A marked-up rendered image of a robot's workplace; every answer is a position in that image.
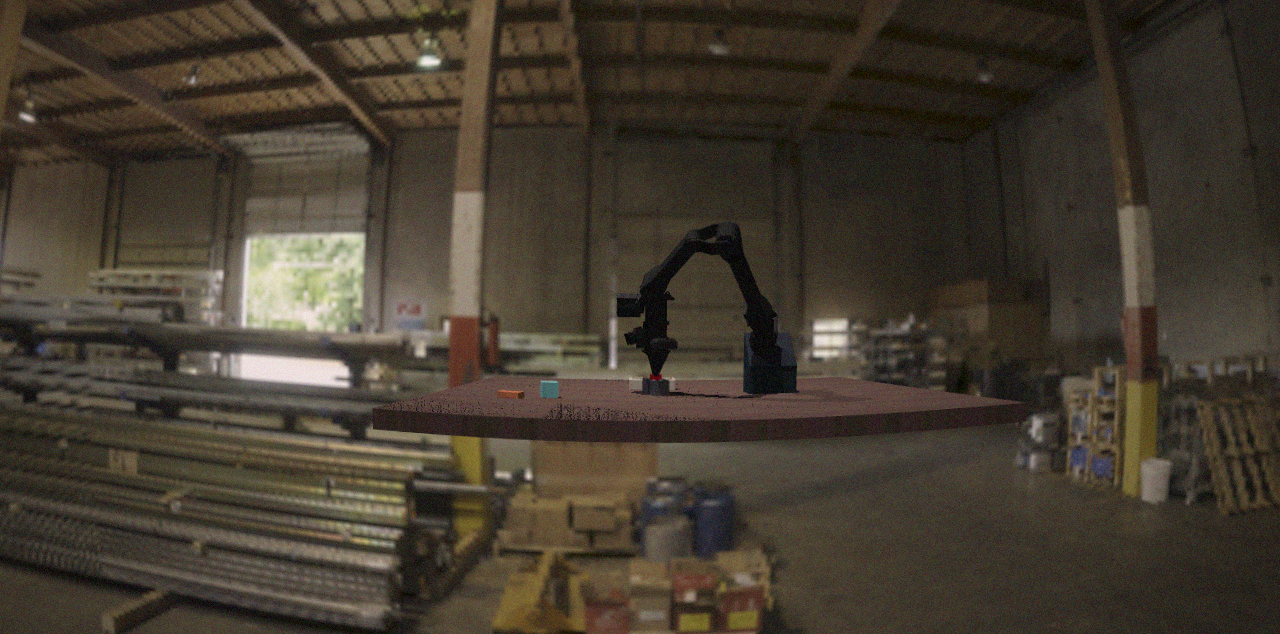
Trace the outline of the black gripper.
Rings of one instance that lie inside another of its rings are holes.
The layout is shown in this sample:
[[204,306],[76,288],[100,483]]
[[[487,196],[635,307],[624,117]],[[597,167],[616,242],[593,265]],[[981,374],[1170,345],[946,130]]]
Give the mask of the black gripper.
[[646,342],[637,342],[636,350],[643,350],[643,352],[646,354],[652,366],[652,374],[654,377],[659,377],[666,359],[668,357],[671,350],[677,350],[678,342],[667,337],[667,325],[669,325],[667,318],[645,318],[643,325],[645,325],[645,328],[648,325],[652,327],[653,341],[649,341],[649,337],[646,337]]

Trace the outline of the shallow white tray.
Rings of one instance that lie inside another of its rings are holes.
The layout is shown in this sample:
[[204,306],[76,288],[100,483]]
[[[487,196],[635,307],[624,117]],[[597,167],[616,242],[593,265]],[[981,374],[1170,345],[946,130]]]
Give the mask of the shallow white tray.
[[[675,391],[675,378],[662,378],[669,380],[669,391]],[[628,391],[643,391],[643,378],[628,378]]]

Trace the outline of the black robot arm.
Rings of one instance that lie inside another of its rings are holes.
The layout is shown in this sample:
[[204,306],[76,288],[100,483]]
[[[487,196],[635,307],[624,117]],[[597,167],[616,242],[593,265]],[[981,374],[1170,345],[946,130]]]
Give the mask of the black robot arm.
[[[714,236],[714,242],[705,241]],[[707,227],[689,231],[659,266],[646,272],[637,295],[617,295],[617,316],[641,318],[645,306],[645,318],[667,318],[667,300],[675,300],[669,295],[669,291],[666,291],[667,286],[695,252],[721,255],[721,259],[730,263],[730,268],[745,298],[742,318],[748,321],[748,327],[753,329],[749,338],[753,354],[776,354],[774,343],[778,334],[778,314],[774,313],[769,301],[758,289],[753,273],[748,266],[748,259],[742,251],[740,228],[732,222],[723,222],[721,224],[710,223]],[[650,325],[646,328],[645,325],[634,328],[632,332],[625,334],[627,345],[637,345],[641,341],[646,342],[646,337],[649,337],[649,341],[653,341]]]

